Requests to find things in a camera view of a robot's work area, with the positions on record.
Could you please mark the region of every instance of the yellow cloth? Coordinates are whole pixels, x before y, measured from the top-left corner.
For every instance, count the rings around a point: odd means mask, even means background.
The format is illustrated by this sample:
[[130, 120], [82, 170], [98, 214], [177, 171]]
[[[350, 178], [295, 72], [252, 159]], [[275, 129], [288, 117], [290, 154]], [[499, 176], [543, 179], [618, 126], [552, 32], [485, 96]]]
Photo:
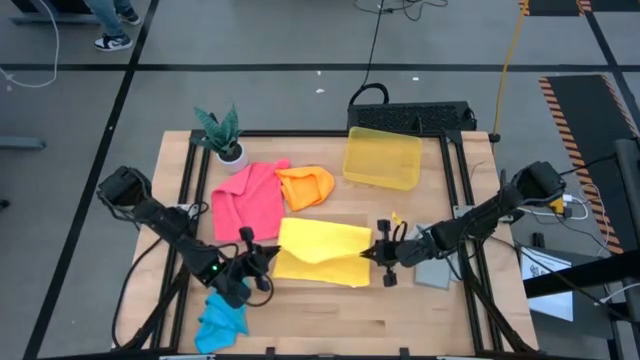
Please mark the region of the yellow cloth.
[[371, 229], [284, 218], [273, 277], [368, 286], [370, 262], [360, 253], [371, 244]]
[[277, 169], [282, 193], [292, 211], [323, 202], [335, 185], [333, 175], [319, 166]]

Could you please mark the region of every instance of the white paper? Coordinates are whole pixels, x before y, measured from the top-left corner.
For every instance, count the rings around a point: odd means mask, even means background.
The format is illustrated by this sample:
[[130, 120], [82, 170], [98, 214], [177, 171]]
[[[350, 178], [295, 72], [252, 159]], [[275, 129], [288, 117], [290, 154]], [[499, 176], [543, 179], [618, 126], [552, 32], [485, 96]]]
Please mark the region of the white paper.
[[[536, 264], [524, 254], [531, 256], [554, 272], [571, 267], [571, 263], [564, 259], [543, 254], [529, 248], [522, 248], [522, 252], [523, 255], [520, 259], [520, 267], [523, 280], [549, 273], [549, 271]], [[529, 309], [567, 321], [573, 321], [573, 292], [569, 291], [566, 293], [529, 299]]]

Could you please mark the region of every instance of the person's leg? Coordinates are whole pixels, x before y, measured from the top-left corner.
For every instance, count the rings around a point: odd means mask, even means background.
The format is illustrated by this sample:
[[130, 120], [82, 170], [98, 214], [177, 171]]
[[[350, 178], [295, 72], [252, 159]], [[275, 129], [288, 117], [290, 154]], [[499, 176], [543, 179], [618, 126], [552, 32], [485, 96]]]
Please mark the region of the person's leg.
[[139, 25], [142, 21], [140, 16], [136, 14], [136, 11], [131, 6], [130, 0], [114, 0], [116, 7], [116, 13], [120, 16], [120, 19], [128, 22], [131, 25]]
[[104, 35], [93, 45], [100, 51], [128, 49], [133, 41], [125, 34], [120, 19], [116, 15], [114, 0], [84, 0], [98, 21], [104, 26]]

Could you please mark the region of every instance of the pink towel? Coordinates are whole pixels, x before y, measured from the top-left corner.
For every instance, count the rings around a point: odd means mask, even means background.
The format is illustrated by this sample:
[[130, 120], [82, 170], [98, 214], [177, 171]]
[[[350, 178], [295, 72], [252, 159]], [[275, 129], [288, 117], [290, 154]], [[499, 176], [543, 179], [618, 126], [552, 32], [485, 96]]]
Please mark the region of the pink towel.
[[289, 160], [275, 164], [253, 163], [230, 177], [211, 194], [215, 240], [240, 240], [238, 230], [253, 228], [255, 240], [278, 236], [284, 217], [284, 201], [276, 169], [286, 169]]

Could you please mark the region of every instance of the yellow plastic bin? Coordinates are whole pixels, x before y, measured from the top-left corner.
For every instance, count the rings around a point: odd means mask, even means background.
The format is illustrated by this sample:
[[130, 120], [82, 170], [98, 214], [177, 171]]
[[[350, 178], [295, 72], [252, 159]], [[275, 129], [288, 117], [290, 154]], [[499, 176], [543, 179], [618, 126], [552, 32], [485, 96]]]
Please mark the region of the yellow plastic bin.
[[410, 190], [420, 180], [421, 158], [420, 138], [352, 127], [342, 173], [351, 181]]

